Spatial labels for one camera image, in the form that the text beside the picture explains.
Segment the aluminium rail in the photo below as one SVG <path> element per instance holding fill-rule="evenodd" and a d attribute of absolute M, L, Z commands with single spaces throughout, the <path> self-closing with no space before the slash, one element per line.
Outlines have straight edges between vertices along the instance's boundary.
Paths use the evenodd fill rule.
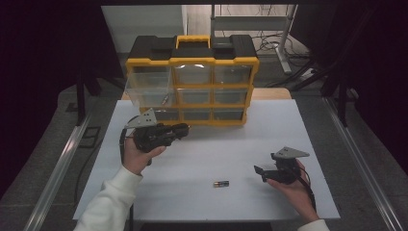
<path fill-rule="evenodd" d="M 330 114 L 342 140 L 344 141 L 344 145 L 350 155 L 350 158 L 353 160 L 357 170 L 359 171 L 380 216 L 387 226 L 388 231 L 407 231 L 397 215 L 390 199 L 380 187 L 378 181 L 375 179 L 374 174 L 363 156 L 363 153 L 357 145 L 357 142 L 352 137 L 349 129 L 344 126 L 344 124 L 338 118 L 338 110 L 335 103 L 327 97 L 322 97 L 321 100 L 324 107 Z"/>
<path fill-rule="evenodd" d="M 23 231 L 40 231 L 79 146 L 80 139 L 88 127 L 90 118 L 91 115 L 86 115 L 74 127 Z"/>

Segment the dark curtain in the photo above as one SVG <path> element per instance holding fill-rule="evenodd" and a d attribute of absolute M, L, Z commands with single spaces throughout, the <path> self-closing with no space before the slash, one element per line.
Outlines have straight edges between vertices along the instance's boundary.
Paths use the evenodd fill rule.
<path fill-rule="evenodd" d="M 327 68 L 346 49 L 367 9 L 371 17 L 321 92 L 332 94 L 345 77 L 358 94 L 357 111 L 408 174 L 408 0 L 300 5 L 291 35 Z"/>
<path fill-rule="evenodd" d="M 0 0 L 0 198 L 32 154 L 59 93 L 122 76 L 102 7 L 91 0 Z"/>

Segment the black floor frame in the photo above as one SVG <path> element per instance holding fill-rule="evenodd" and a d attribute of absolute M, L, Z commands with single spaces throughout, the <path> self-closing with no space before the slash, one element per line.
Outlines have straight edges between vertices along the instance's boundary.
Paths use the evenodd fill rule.
<path fill-rule="evenodd" d="M 97 144 L 99 134 L 101 131 L 100 126 L 89 126 L 86 128 L 85 133 L 80 139 L 80 148 L 94 148 Z"/>

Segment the grid of small clear drawers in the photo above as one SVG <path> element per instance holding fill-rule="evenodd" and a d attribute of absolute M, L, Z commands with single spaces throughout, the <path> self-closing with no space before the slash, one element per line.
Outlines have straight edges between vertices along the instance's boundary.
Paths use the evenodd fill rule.
<path fill-rule="evenodd" d="M 174 102 L 154 107 L 161 122 L 237 125 L 246 121 L 253 92 L 251 65 L 181 64 L 171 69 Z"/>

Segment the person's left hand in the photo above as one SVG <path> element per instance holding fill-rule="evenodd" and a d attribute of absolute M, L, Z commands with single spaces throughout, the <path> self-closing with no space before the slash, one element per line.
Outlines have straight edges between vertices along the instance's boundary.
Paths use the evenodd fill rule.
<path fill-rule="evenodd" d="M 130 172 L 141 175 L 148 163 L 166 150 L 165 146 L 154 148 L 148 153 L 137 149 L 132 138 L 126 138 L 124 143 L 123 166 Z"/>

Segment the white metal desk frame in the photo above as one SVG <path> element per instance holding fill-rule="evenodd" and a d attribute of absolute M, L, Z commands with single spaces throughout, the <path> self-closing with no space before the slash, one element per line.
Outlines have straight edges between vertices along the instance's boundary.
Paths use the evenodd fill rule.
<path fill-rule="evenodd" d="M 286 41 L 293 24 L 297 5 L 288 5 L 284 15 L 222 15 L 216 14 L 216 6 L 211 6 L 211 35 L 215 32 L 276 32 L 279 40 L 273 45 L 273 50 L 280 62 L 283 72 L 291 74 L 289 58 L 284 52 Z"/>

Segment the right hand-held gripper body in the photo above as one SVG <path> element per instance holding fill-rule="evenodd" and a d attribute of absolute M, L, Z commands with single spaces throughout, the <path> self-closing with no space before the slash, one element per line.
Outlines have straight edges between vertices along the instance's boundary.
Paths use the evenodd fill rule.
<path fill-rule="evenodd" d="M 278 159 L 275 161 L 277 167 L 279 183 L 289 185 L 293 183 L 300 176 L 298 158 L 309 157 L 310 154 L 305 151 L 297 150 L 288 146 L 284 146 L 282 149 L 276 152 Z"/>

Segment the black stand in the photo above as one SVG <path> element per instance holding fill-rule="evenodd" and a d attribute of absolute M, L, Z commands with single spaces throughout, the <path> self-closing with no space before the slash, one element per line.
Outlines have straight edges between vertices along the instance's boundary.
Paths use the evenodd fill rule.
<path fill-rule="evenodd" d="M 88 90 L 91 96 L 98 96 L 101 87 L 94 73 L 90 70 L 80 71 L 76 78 L 77 90 L 77 124 L 81 125 L 86 117 L 86 97 L 85 90 Z"/>
<path fill-rule="evenodd" d="M 346 127 L 345 106 L 347 102 L 347 76 L 339 67 L 333 67 L 328 70 L 327 79 L 321 87 L 320 93 L 323 97 L 329 97 L 335 92 L 335 90 L 338 91 L 338 119 L 342 125 Z"/>

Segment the clear plastic organizer drawer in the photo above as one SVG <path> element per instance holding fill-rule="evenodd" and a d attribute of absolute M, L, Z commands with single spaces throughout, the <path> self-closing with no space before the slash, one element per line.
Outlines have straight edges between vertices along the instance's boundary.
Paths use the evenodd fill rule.
<path fill-rule="evenodd" d="M 174 102 L 173 81 L 169 72 L 132 73 L 127 79 L 125 92 L 139 107 L 171 107 Z M 166 95 L 169 95 L 168 102 L 162 105 Z"/>

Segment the person's right hand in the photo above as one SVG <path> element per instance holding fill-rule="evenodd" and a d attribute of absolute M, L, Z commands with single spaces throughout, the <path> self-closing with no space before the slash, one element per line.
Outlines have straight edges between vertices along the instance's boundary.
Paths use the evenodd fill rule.
<path fill-rule="evenodd" d="M 303 220 L 306 223 L 310 223 L 318 220 L 319 216 L 317 211 L 314 209 L 313 202 L 307 191 L 310 183 L 309 177 L 305 172 L 305 166 L 300 161 L 297 161 L 297 164 L 301 168 L 301 181 L 296 180 L 290 185 L 286 185 L 272 179 L 268 179 L 267 183 L 285 195 Z"/>

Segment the yellow and black organizer cabinet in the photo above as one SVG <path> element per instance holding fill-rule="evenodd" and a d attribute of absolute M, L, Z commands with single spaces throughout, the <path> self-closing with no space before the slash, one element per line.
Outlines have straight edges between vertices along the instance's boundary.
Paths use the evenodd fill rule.
<path fill-rule="evenodd" d="M 260 61 L 252 38 L 248 35 L 233 35 L 228 38 L 139 36 L 125 63 L 127 79 L 132 73 L 139 72 L 169 72 L 171 74 L 171 69 L 181 64 L 251 65 L 254 80 Z M 150 109 L 136 107 L 142 113 Z"/>

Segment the white board panel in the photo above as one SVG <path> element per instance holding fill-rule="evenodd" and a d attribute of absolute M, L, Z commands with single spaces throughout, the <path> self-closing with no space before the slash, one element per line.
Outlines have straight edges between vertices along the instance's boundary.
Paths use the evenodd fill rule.
<path fill-rule="evenodd" d="M 185 5 L 102 6 L 117 53 L 129 53 L 137 36 L 169 38 L 187 32 Z"/>

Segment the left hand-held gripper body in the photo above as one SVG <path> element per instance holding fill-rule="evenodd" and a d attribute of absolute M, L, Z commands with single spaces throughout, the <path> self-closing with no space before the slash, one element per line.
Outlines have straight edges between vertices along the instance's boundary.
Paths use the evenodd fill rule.
<path fill-rule="evenodd" d="M 131 118 L 124 128 L 133 130 L 134 143 L 142 152 L 148 153 L 156 147 L 166 145 L 164 139 L 157 134 L 158 122 L 152 108 Z"/>

